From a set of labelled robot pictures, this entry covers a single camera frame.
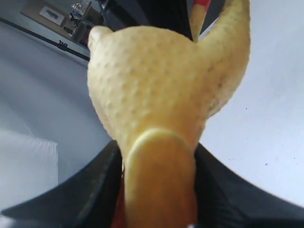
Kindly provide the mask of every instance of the rubber chicken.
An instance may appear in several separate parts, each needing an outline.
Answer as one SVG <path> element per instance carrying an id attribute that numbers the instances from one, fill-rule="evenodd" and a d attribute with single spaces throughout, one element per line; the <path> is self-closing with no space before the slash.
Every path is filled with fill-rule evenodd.
<path id="1" fill-rule="evenodd" d="M 210 1 L 195 2 L 194 41 Z M 194 152 L 209 117 L 232 97 L 250 54 L 249 0 L 226 0 L 200 42 L 168 29 L 94 27 L 88 88 L 124 161 L 128 228 L 197 222 Z"/>

